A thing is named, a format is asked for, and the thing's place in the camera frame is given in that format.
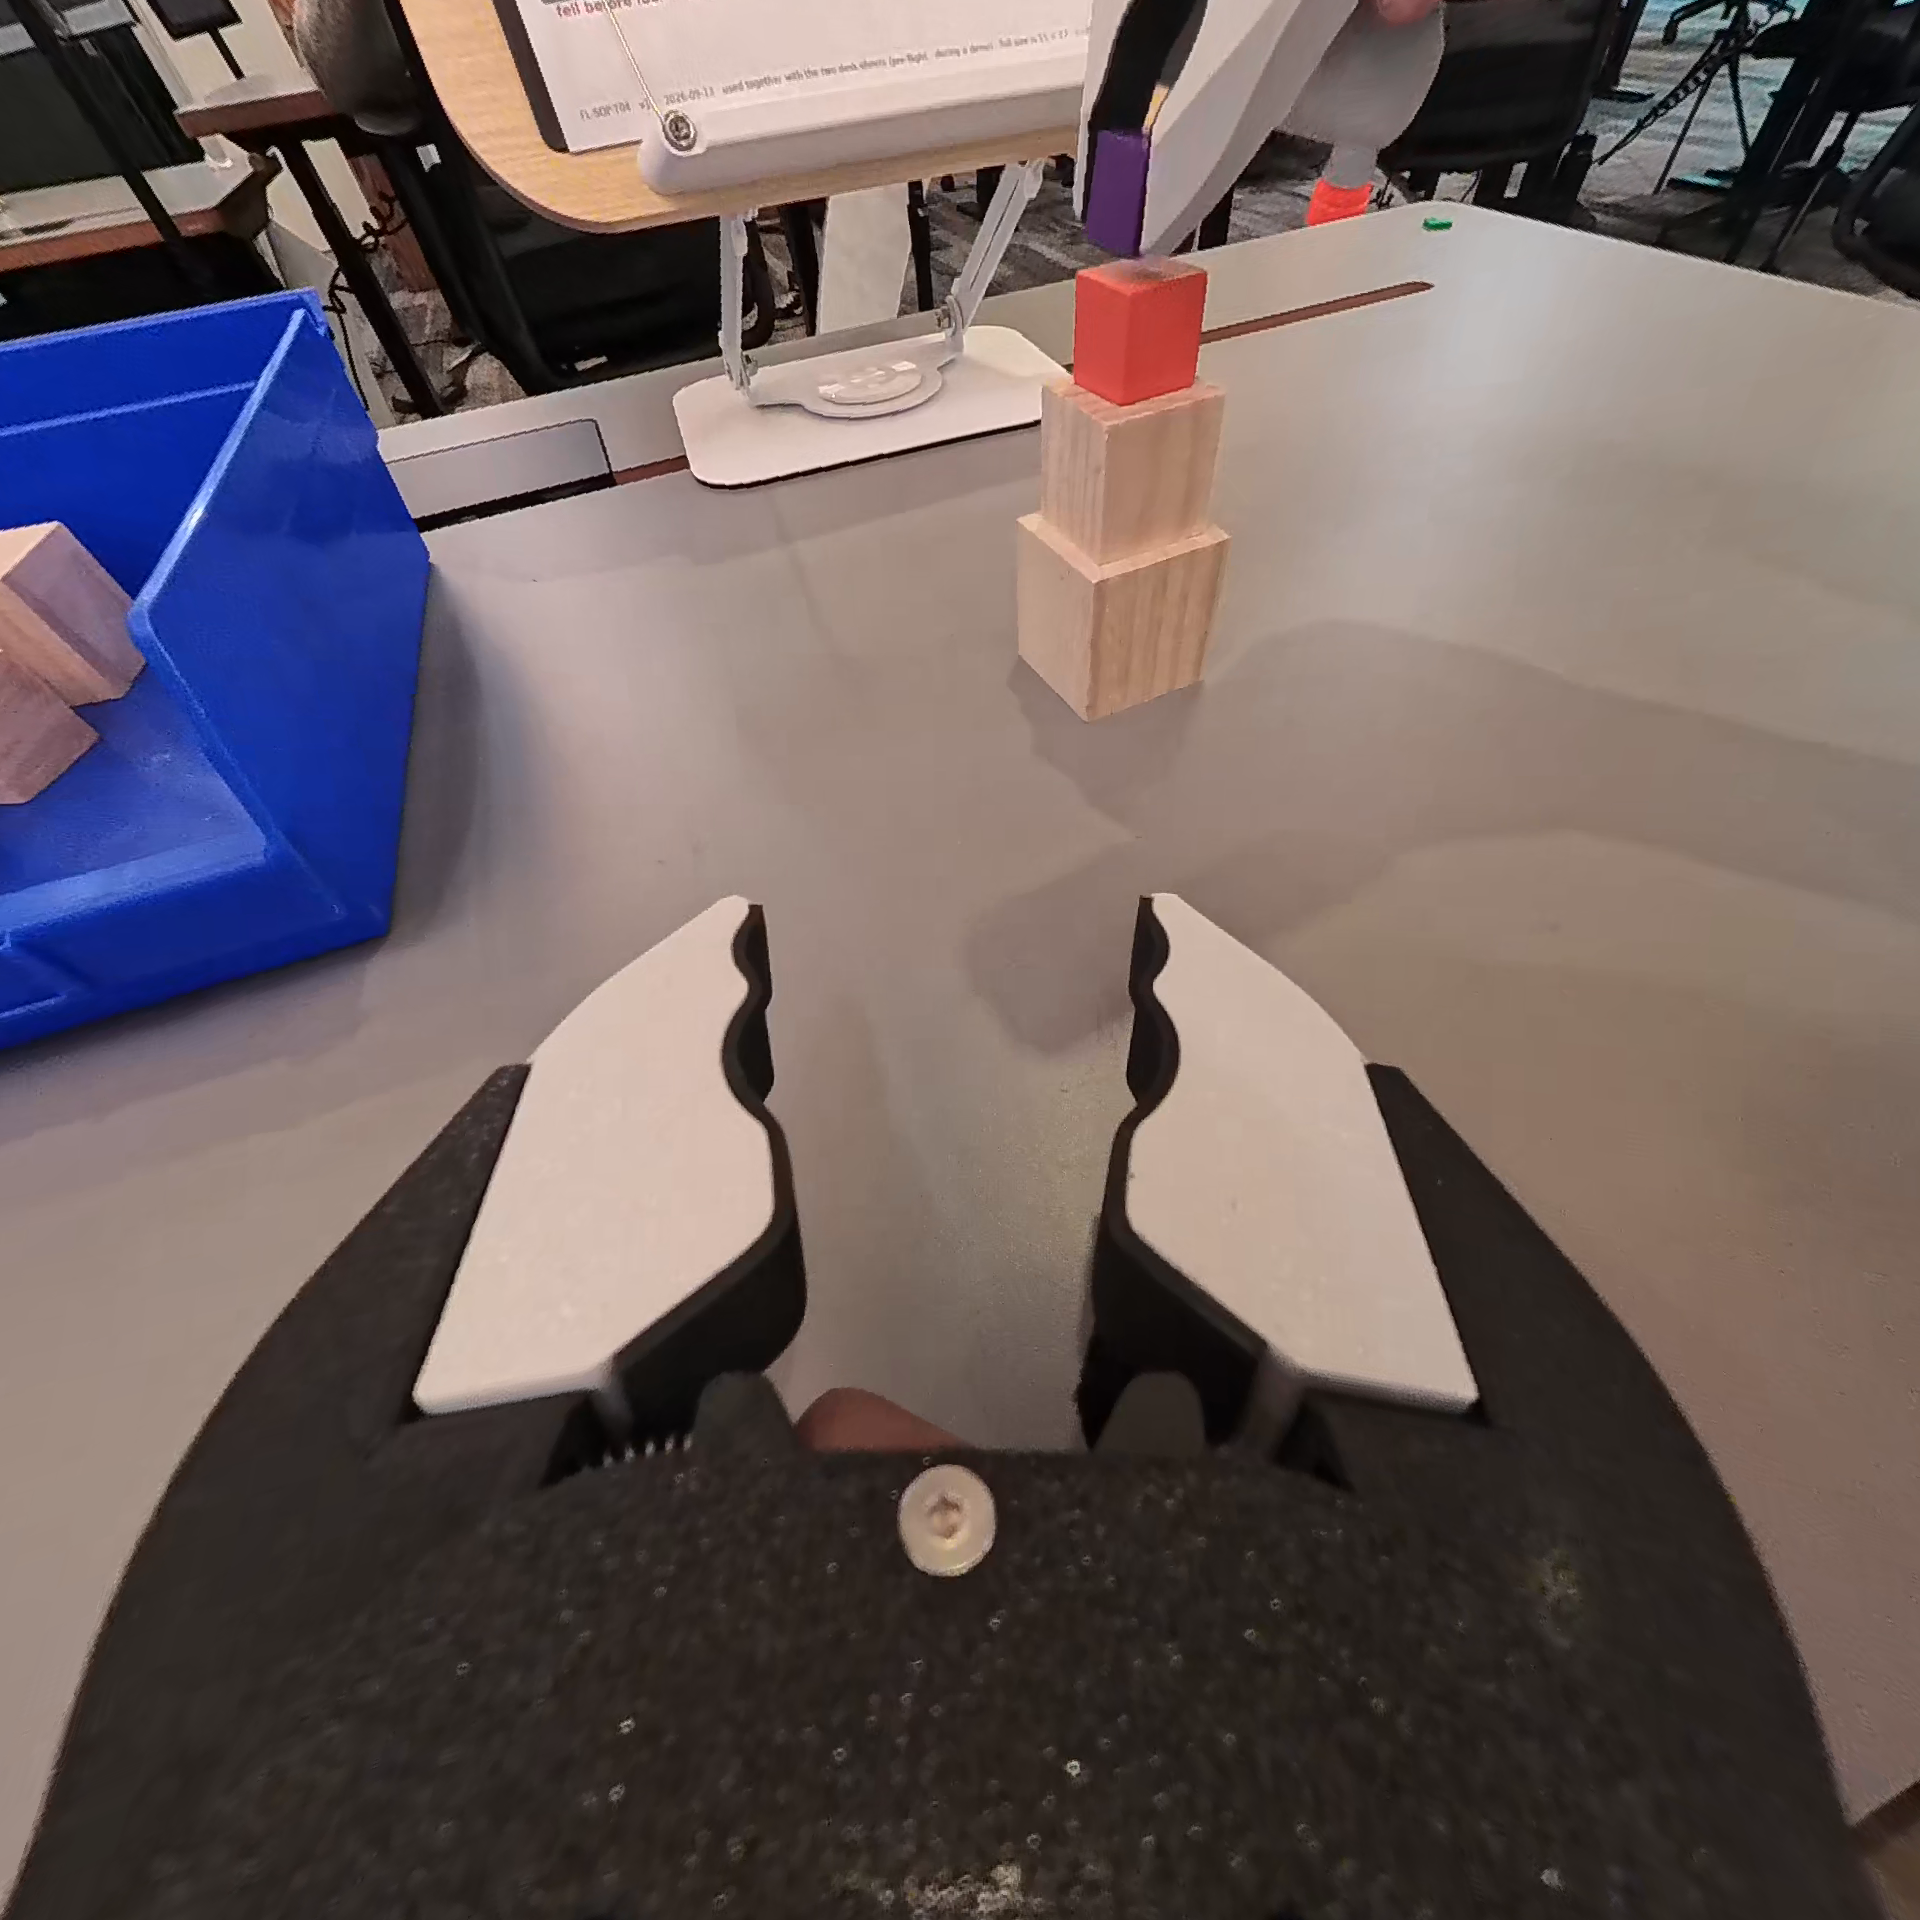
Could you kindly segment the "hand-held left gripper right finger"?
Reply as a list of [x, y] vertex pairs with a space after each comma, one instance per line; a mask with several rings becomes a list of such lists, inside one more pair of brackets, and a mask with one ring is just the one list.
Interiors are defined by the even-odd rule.
[[1176, 894], [1128, 958], [1130, 1108], [1087, 1276], [1079, 1425], [1178, 1376], [1206, 1430], [1283, 1430], [1310, 1393], [1454, 1417], [1476, 1374], [1370, 1061], [1275, 963]]

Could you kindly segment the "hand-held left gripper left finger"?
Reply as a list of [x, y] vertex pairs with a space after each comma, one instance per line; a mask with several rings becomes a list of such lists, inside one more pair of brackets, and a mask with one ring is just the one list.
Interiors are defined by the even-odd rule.
[[688, 1430], [806, 1312], [791, 1155], [770, 1111], [764, 909], [663, 936], [531, 1051], [412, 1397], [441, 1417], [584, 1395]]

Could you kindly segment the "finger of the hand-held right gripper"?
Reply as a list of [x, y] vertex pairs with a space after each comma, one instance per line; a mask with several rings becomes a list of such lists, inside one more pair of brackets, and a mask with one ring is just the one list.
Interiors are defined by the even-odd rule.
[[1372, 180], [1357, 48], [1370, 3], [1148, 3], [1145, 250], [1176, 252], [1271, 132], [1328, 148], [1338, 187]]
[[1159, 88], [1188, 59], [1203, 2], [1092, 2], [1079, 99], [1081, 152], [1100, 132], [1143, 132]]

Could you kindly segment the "purple wooden cube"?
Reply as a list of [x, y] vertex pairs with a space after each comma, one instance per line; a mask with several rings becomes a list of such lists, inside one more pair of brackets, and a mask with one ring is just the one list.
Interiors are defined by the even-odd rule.
[[1150, 134], [1143, 128], [1098, 128], [1090, 156], [1079, 163], [1079, 218], [1085, 239], [1103, 254], [1136, 260], [1150, 169]]

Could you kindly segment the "red wooden cube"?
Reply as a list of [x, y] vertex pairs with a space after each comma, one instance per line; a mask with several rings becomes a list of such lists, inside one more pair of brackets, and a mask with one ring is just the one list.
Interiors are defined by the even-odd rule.
[[1072, 382], [1113, 404], [1182, 393], [1195, 382], [1207, 274], [1189, 255], [1118, 258], [1072, 281]]

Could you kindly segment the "medium wooden cube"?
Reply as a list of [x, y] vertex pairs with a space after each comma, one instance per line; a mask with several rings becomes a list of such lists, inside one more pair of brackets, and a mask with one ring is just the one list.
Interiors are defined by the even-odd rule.
[[1, 653], [1, 804], [28, 804], [98, 743], [100, 733], [34, 669]]
[[1042, 390], [1038, 515], [1094, 563], [1211, 523], [1226, 393], [1210, 382], [1118, 404], [1072, 379]]

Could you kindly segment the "large wooden cube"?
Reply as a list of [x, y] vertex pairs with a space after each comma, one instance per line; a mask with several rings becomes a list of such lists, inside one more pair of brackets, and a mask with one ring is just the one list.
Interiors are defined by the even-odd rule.
[[61, 522], [1, 532], [1, 653], [69, 708], [124, 697], [143, 669], [132, 597]]
[[1203, 678], [1231, 539], [1220, 525], [1098, 561], [1042, 514], [1015, 532], [1019, 660], [1081, 719]]

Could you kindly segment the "blue plastic bin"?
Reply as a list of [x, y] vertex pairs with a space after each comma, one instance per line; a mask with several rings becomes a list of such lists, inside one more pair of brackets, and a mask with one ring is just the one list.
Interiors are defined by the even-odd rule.
[[1, 348], [3, 525], [129, 593], [146, 667], [3, 808], [1, 1044], [392, 923], [430, 559], [309, 291]]

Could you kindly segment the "black office chair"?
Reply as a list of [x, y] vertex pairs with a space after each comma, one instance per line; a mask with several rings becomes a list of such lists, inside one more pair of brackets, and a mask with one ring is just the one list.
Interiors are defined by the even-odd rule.
[[1844, 156], [1860, 124], [1915, 106], [1918, 3], [1801, 3], [1764, 26], [1750, 57], [1783, 61], [1786, 74], [1734, 175], [1719, 258], [1738, 264], [1764, 218], [1783, 210], [1760, 260], [1770, 271], [1810, 212], [1838, 198]]
[[374, 152], [458, 330], [523, 390], [715, 355], [715, 218], [584, 232], [515, 200], [456, 139], [386, 138]]
[[1553, 160], [1579, 132], [1622, 2], [1445, 2], [1444, 51], [1411, 121], [1380, 153], [1397, 178]]

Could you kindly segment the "white instruction sheet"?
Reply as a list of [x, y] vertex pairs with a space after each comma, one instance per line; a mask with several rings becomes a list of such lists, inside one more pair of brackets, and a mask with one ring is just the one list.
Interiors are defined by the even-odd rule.
[[1078, 103], [1084, 2], [517, 2], [540, 98], [568, 152], [676, 152], [785, 132]]

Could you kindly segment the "white folding stand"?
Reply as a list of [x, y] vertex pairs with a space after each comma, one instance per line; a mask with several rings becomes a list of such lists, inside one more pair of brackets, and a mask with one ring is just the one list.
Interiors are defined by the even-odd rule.
[[[1084, 26], [928, 34], [849, 54], [692, 56], [663, 86], [665, 54], [641, 69], [652, 119], [643, 182], [705, 196], [717, 213], [720, 373], [674, 395], [690, 473], [711, 488], [841, 468], [1039, 418], [1039, 359], [996, 361], [967, 339], [998, 264], [1044, 182], [1045, 156], [1087, 68]], [[762, 187], [857, 180], [897, 190], [957, 152], [1000, 166], [962, 271], [922, 331], [760, 361], [745, 342], [749, 224]]]

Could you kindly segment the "brown wooden desk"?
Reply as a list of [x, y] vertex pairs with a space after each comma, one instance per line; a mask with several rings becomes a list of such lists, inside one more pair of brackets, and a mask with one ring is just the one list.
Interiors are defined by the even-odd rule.
[[[270, 222], [274, 156], [222, 148], [224, 162], [195, 157], [146, 172], [150, 198], [187, 241], [212, 235], [255, 241]], [[127, 180], [98, 175], [3, 196], [1, 271], [77, 264], [161, 246], [161, 232]]]

